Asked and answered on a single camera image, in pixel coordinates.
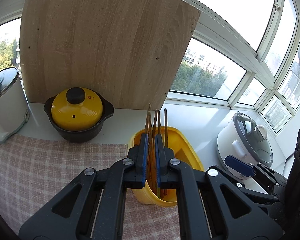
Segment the wooden chopstick three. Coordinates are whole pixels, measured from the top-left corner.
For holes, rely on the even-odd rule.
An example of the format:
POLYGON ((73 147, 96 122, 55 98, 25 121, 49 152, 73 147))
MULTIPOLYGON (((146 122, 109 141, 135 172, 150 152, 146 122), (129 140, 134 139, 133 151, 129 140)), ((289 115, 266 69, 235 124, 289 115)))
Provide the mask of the wooden chopstick three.
POLYGON ((161 134, 161 118, 160 118, 159 110, 157 110, 157 120, 158 120, 158 134, 161 134))

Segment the red chopstick horizontal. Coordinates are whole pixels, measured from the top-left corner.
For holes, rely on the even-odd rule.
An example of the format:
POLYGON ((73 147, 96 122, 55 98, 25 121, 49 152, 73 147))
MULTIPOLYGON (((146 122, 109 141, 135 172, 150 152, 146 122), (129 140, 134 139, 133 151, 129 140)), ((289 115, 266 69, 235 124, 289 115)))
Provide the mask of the red chopstick horizontal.
POLYGON ((152 189, 153 193, 157 195, 158 189, 156 185, 156 170, 155 170, 155 155, 153 150, 153 132, 152 132, 152 121, 151 121, 151 113, 148 113, 148 128, 149 128, 149 186, 152 189))

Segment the wooden chopstick four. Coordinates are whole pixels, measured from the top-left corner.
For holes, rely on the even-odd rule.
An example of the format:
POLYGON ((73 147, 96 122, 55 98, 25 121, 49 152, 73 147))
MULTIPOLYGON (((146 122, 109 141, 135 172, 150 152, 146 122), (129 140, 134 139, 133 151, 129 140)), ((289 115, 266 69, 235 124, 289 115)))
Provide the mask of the wooden chopstick four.
MULTIPOLYGON (((164 109, 164 143, 165 143, 165 147, 168 148, 168 122, 167 122, 167 108, 164 109)), ((164 196, 167 195, 167 190, 164 189, 164 196)))

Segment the white floral rice cooker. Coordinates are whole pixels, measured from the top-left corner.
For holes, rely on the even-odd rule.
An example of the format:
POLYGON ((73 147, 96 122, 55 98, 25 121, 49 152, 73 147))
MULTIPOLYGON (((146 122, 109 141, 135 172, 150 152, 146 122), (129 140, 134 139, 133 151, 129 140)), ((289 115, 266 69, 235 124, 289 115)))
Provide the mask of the white floral rice cooker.
POLYGON ((273 150, 268 140, 267 129, 241 112, 236 112, 230 122, 219 132, 217 153, 222 167, 240 180, 247 180, 250 177, 226 164, 225 160, 228 156, 244 163, 262 163, 266 167, 271 167, 273 164, 273 150))

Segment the yellow plastic utensil container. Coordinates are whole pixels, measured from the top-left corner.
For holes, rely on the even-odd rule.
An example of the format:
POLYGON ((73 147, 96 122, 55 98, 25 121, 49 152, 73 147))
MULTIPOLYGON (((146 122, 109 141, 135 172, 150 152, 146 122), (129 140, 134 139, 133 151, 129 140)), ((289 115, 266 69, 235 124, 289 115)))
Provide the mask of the yellow plastic utensil container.
MULTIPOLYGON (((194 151, 189 141, 185 138, 183 133, 174 127, 168 127, 168 147, 174 152, 174 156, 181 161, 189 164, 192 168, 205 171, 200 158, 194 151)), ((175 189, 169 189, 167 195, 163 199, 157 197, 148 182, 142 189, 132 189, 132 192, 138 202, 147 205, 157 205, 160 207, 172 207, 177 205, 177 196, 175 189)))

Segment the wooden chopstick two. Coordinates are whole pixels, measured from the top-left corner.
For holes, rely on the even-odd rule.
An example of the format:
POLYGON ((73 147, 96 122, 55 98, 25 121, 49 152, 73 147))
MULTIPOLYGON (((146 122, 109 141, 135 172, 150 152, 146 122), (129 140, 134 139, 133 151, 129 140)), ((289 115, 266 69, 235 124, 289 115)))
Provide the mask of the wooden chopstick two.
POLYGON ((158 120, 158 110, 155 110, 155 112, 154 112, 153 127, 152 127, 152 138, 153 138, 153 142, 154 142, 154 140, 155 140, 155 132, 156 132, 156 127, 157 127, 157 120, 158 120))

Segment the long curved wooden chopstick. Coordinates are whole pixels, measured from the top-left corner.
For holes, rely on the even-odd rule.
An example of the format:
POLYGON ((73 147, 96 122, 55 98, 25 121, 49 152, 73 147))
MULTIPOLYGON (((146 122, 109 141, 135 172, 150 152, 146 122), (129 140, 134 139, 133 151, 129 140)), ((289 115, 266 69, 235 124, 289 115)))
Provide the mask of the long curved wooden chopstick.
POLYGON ((145 123, 145 133, 147 134, 148 133, 148 128, 149 128, 149 118, 151 117, 151 112, 150 112, 150 109, 151 109, 151 103, 148 104, 148 107, 147 107, 147 115, 146 115, 146 123, 145 123))

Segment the black pot yellow lid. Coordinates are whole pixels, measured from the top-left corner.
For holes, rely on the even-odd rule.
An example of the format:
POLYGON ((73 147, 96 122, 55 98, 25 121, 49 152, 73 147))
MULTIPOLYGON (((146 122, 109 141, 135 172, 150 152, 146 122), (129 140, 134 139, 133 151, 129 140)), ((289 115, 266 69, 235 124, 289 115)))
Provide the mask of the black pot yellow lid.
POLYGON ((114 106, 94 90, 72 87, 47 99, 44 112, 61 137, 83 143, 100 133, 114 106))

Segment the pink plaid cloth mat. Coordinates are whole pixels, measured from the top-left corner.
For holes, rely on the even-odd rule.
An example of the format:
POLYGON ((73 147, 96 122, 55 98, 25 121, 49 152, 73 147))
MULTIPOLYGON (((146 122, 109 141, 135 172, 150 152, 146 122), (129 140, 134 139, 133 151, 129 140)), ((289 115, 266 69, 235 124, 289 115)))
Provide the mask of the pink plaid cloth mat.
MULTIPOLYGON (((126 144, 72 144, 13 135, 0 144, 0 215, 18 233, 27 219, 85 168, 109 168, 127 153, 126 144)), ((179 237, 176 207, 141 204, 127 191, 124 239, 179 237)))

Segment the wooden board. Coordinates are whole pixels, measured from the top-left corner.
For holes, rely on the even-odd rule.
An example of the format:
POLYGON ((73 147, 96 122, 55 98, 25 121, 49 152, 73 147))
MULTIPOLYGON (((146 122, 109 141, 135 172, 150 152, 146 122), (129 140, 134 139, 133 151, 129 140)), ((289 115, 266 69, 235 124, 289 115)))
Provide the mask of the wooden board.
POLYGON ((72 87, 115 108, 160 109, 200 17, 182 0, 25 0, 20 59, 29 102, 72 87))

